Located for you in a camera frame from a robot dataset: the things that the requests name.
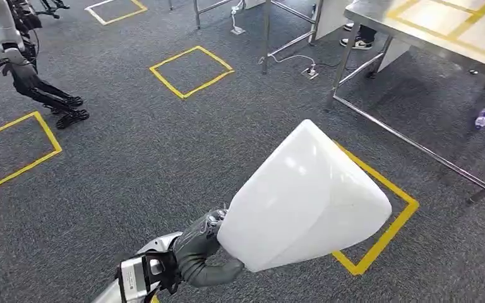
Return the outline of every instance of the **water bottle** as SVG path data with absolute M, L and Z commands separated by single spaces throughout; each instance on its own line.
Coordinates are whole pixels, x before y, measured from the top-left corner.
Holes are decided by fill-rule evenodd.
M 481 129 L 485 126 L 485 109 L 481 110 L 479 117 L 475 120 L 475 128 Z

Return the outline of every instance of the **yellow floor marking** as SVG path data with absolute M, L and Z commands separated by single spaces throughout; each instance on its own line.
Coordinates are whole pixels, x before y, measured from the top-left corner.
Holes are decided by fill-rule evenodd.
M 193 52 L 193 51 L 195 51 L 195 50 L 199 50 L 199 51 L 204 52 L 206 55 L 210 56 L 210 57 L 211 57 L 211 58 L 213 58 L 215 61 L 217 61 L 218 63 L 220 63 L 221 65 L 223 65 L 223 66 L 224 66 L 224 67 L 227 69 L 227 71 L 225 71 L 224 73 L 222 73 L 222 74 L 220 74 L 220 75 L 218 75 L 218 76 L 214 77 L 214 79 L 212 79 L 212 80 L 210 80 L 210 81 L 208 81 L 208 82 L 206 82 L 206 83 L 204 83 L 204 84 L 200 85 L 199 87 L 197 87 L 197 88 L 195 88 L 195 89 L 191 90 L 191 91 L 190 91 L 190 92 L 188 92 L 188 93 L 182 93 L 182 92 L 180 92 L 180 91 L 179 91 L 177 88 L 175 88 L 173 85 L 171 85 L 171 84 L 168 82 L 168 80 L 166 80 L 166 79 L 165 79 L 165 78 L 164 78 L 164 77 L 163 77 L 163 76 L 162 76 L 162 75 L 161 75 L 161 74 L 160 74 L 160 73 L 157 71 L 157 68 L 159 68 L 161 65 L 163 65 L 163 64 L 165 64 L 165 63 L 167 63 L 167 62 L 170 62 L 170 61 L 172 61 L 172 60 L 175 60 L 175 59 L 177 59 L 177 58 L 179 58 L 179 57 L 181 57 L 181 56 L 183 56 L 183 55 L 186 55 L 186 54 L 188 54 L 188 53 L 190 53 L 190 52 Z M 177 95 L 179 98 L 181 98 L 181 99 L 188 98 L 190 95 L 192 95 L 193 93 L 197 92 L 198 90 L 202 90 L 202 89 L 204 89 L 204 88 L 206 88 L 206 87 L 210 86 L 211 84 L 213 84 L 213 83 L 217 82 L 218 80 L 222 79 L 222 78 L 223 78 L 223 77 L 225 77 L 226 75 L 228 75 L 228 74 L 231 74 L 231 73 L 235 72 L 235 71 L 233 70 L 233 68 L 232 68 L 232 67 L 231 67 L 229 64 L 227 64 L 227 63 L 226 63 L 224 60 L 222 60 L 221 58 L 217 57 L 215 54 L 213 54 L 213 53 L 212 53 L 212 52 L 210 52 L 209 50 L 204 49 L 204 48 L 203 48 L 203 47 L 201 47 L 201 46 L 195 46 L 195 47 L 193 47 L 193 48 L 191 48 L 191 49 L 188 49 L 188 50 L 186 50 L 186 51 L 184 51 L 184 52 L 182 52 L 182 53 L 180 53 L 180 54 L 177 54 L 177 55 L 175 55 L 175 56 L 173 56 L 173 57 L 170 57 L 170 58 L 168 58 L 168 59 L 166 59 L 166 60 L 164 60 L 164 61 L 162 61 L 162 62 L 160 62 L 160 63 L 157 63 L 156 65 L 154 65 L 154 66 L 152 66 L 152 67 L 150 68 L 150 71 L 151 71 L 151 72 L 152 72 L 152 73 L 153 73 L 153 74 L 154 74 L 154 75 L 155 75 L 155 76 L 156 76 L 156 77 L 159 79 L 159 81 L 161 81 L 161 82 L 162 82 L 162 83 L 163 83 L 163 84 L 164 84 L 164 85 L 165 85 L 165 86 L 166 86 L 166 87 L 167 87 L 167 88 L 168 88 L 168 89 L 169 89 L 169 90 L 170 90 L 172 93 L 176 94 L 176 95 Z
M 134 16 L 136 14 L 140 14 L 140 13 L 148 10 L 148 8 L 146 6 L 144 6 L 144 4 L 138 2 L 138 0 L 131 0 L 132 3 L 134 3 L 136 6 L 138 6 L 140 8 L 138 11 L 134 11 L 132 13 L 126 14 L 126 15 L 124 15 L 122 17 L 118 17 L 118 18 L 115 18 L 115 19 L 112 19 L 112 20 L 109 20 L 109 21 L 105 21 L 96 12 L 94 12 L 92 8 L 94 8 L 96 6 L 103 5 L 105 3 L 109 3 L 111 1 L 113 1 L 113 0 L 105 0 L 103 2 L 100 2 L 100 3 L 97 3 L 97 4 L 91 5 L 91 6 L 87 7 L 87 8 L 85 8 L 85 11 L 88 11 L 94 18 L 96 18 L 97 21 L 99 21 L 99 23 L 101 23 L 103 25 L 107 25 L 107 24 L 111 24 L 113 22 L 120 21 L 122 19 L 128 18 L 130 16 Z
M 384 186 L 389 188 L 393 191 L 397 196 L 401 197 L 404 201 L 406 201 L 407 206 L 404 210 L 398 215 L 398 217 L 393 221 L 393 223 L 388 227 L 388 229 L 380 236 L 378 241 L 369 249 L 369 251 L 363 256 L 360 262 L 356 265 L 354 264 L 347 256 L 345 256 L 340 251 L 334 251 L 332 255 L 339 261 L 347 270 L 352 273 L 353 275 L 361 275 L 363 274 L 371 263 L 382 253 L 384 248 L 390 243 L 393 237 L 397 234 L 397 232 L 404 226 L 406 221 L 416 212 L 417 208 L 419 207 L 419 203 L 412 197 L 410 197 L 407 193 L 402 191 L 396 185 L 391 183 L 388 179 L 386 179 L 383 175 L 379 172 L 365 164 L 362 160 L 358 159 L 354 156 L 351 152 L 346 150 L 343 146 L 339 145 L 337 142 L 335 143 L 347 156 L 354 161 L 360 168 L 365 170 L 369 175 L 373 176 L 376 180 L 380 181 Z
M 485 4 L 479 8 L 477 14 L 469 16 L 462 24 L 455 28 L 452 32 L 447 35 L 447 38 L 451 40 L 457 40 L 458 37 L 468 30 L 471 26 L 477 23 L 485 15 Z
M 472 10 L 472 9 L 467 9 L 467 8 L 463 8 L 461 6 L 457 6 L 456 4 L 453 4 L 453 3 L 448 3 L 444 0 L 431 0 L 431 1 L 434 1 L 434 2 L 437 2 L 437 3 L 440 3 L 440 4 L 443 4 L 443 5 L 446 5 L 446 6 L 449 6 L 451 8 L 455 8 L 455 9 L 459 9 L 461 11 L 466 11 L 468 13 L 471 13 L 472 15 L 467 18 L 464 22 L 462 22 L 461 24 L 459 24 L 459 26 L 457 28 L 455 28 L 451 33 L 449 33 L 448 35 L 444 35 L 442 33 L 438 33 L 438 32 L 435 32 L 434 30 L 430 30 L 426 27 L 422 27 L 420 25 L 417 25 L 409 20 L 405 20 L 403 18 L 400 17 L 400 15 L 406 11 L 407 9 L 411 8 L 413 5 L 415 5 L 416 3 L 418 3 L 420 0 L 408 0 L 406 1 L 405 3 L 403 3 L 402 5 L 400 5 L 397 9 L 394 9 L 392 11 L 390 11 L 388 14 L 387 14 L 387 17 L 391 18 L 391 19 L 394 19 L 394 20 L 397 20 L 401 23 L 403 23 L 404 25 L 408 25 L 409 27 L 412 27 L 412 28 L 415 28 L 417 30 L 420 30 L 420 31 L 423 31 L 423 32 L 426 32 L 426 33 L 429 33 L 435 37 L 438 37 L 440 39 L 443 39 L 445 41 L 448 41 L 448 42 L 451 42 L 451 43 L 454 43 L 456 45 L 459 45 L 459 46 L 462 46 L 466 49 L 470 49 L 472 51 L 476 51 L 480 54 L 483 54 L 485 55 L 485 49 L 482 49 L 476 45 L 472 45 L 472 44 L 469 44 L 467 42 L 463 42 L 463 41 L 460 41 L 459 38 L 461 36 L 461 34 L 463 34 L 466 30 L 468 30 L 472 25 L 474 25 L 475 23 L 477 23 L 477 21 L 479 21 L 482 17 L 485 16 L 485 4 L 479 8 L 477 11 L 475 10 Z
M 51 142 L 51 144 L 53 145 L 53 148 L 54 148 L 54 151 L 50 152 L 49 154 L 43 156 L 42 158 L 34 161 L 33 163 L 25 166 L 24 168 L 16 171 L 16 172 L 13 172 L 12 174 L 6 176 L 5 178 L 1 179 L 0 180 L 0 185 L 5 183 L 6 181 L 9 181 L 17 176 L 19 176 L 20 174 L 28 171 L 29 169 L 32 169 L 33 167 L 35 167 L 36 165 L 42 163 L 43 161 L 46 161 L 47 159 L 53 157 L 54 155 L 60 153 L 62 151 L 62 147 L 60 146 L 60 144 L 57 142 L 57 139 L 55 138 L 55 136 L 53 135 L 53 133 L 51 132 L 51 130 L 49 129 L 49 126 L 47 126 L 47 123 L 45 123 L 44 119 L 42 118 L 42 116 L 40 115 L 39 112 L 32 112 L 28 115 L 25 115 L 15 121 L 12 121 L 4 126 L 1 126 L 0 127 L 0 131 L 2 131 L 3 129 L 6 129 L 6 128 L 9 128 L 10 126 L 14 126 L 15 124 L 18 124 L 19 122 L 21 121 L 24 121 L 25 119 L 28 119 L 30 117 L 34 117 L 36 118 L 36 120 L 38 121 L 38 123 L 40 123 L 40 126 L 42 126 L 42 129 L 44 130 L 44 133 L 47 135 L 47 137 L 49 138 L 49 141 Z

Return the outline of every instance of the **table top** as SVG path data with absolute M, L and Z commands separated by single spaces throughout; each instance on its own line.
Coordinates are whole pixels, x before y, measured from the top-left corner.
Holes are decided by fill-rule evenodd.
M 485 0 L 354 0 L 345 17 L 485 74 Z

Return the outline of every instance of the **shoe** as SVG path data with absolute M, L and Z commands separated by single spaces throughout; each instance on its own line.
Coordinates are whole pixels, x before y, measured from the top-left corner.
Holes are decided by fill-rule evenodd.
M 344 47 L 347 47 L 347 44 L 349 43 L 349 39 L 341 39 L 339 41 L 339 44 L 343 45 Z M 352 49 L 363 49 L 363 50 L 368 50 L 373 47 L 373 41 L 367 42 L 364 41 L 360 37 L 356 37 L 356 42 L 354 43 L 354 46 Z
M 343 29 L 346 30 L 347 32 L 350 32 L 353 27 L 354 27 L 354 22 L 350 22 L 343 25 Z

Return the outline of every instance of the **stainless steel table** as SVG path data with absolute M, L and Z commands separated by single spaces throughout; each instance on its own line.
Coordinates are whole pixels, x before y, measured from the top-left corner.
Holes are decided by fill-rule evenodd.
M 480 7 L 468 8 L 466 4 L 470 4 L 471 2 L 472 1 L 464 1 L 465 5 L 464 7 L 461 7 L 456 4 L 456 1 L 447 3 L 442 0 L 355 1 L 345 9 L 344 15 L 354 22 L 354 27 L 352 28 L 352 33 L 349 35 L 349 43 L 345 48 L 342 55 L 342 61 L 335 75 L 332 92 L 335 100 L 346 105 L 348 108 L 376 123 L 383 129 L 386 129 L 401 140 L 428 154 L 431 158 L 479 186 L 481 191 L 470 198 L 471 201 L 478 201 L 485 197 L 485 182 L 483 180 L 466 170 L 461 169 L 451 161 L 436 154 L 425 146 L 406 137 L 386 125 L 384 122 L 379 121 L 377 118 L 369 115 L 348 102 L 346 99 L 337 95 L 337 90 L 342 84 L 352 79 L 356 74 L 360 73 L 367 67 L 371 67 L 371 72 L 375 73 L 393 39 L 399 39 L 420 49 L 430 51 L 465 67 L 466 70 L 475 69 L 476 71 L 485 74 L 485 49 L 483 49 L 483 47 L 485 47 L 485 32 L 478 37 L 468 38 L 476 39 L 476 44 L 470 43 L 467 39 L 468 35 L 473 35 L 475 30 L 477 30 L 474 27 L 476 24 L 479 26 L 485 24 L 485 3 L 481 4 Z M 434 5 L 433 9 L 429 8 L 433 3 L 436 3 L 437 5 Z M 440 20 L 442 24 L 441 32 L 439 32 L 438 29 L 434 29 L 435 20 Z M 420 25 L 420 23 L 424 21 L 428 21 L 428 25 Z M 365 25 L 379 32 L 389 34 L 389 37 L 383 50 L 378 55 L 359 66 L 345 78 L 342 78 L 350 50 L 354 45 L 354 39 L 360 25 Z

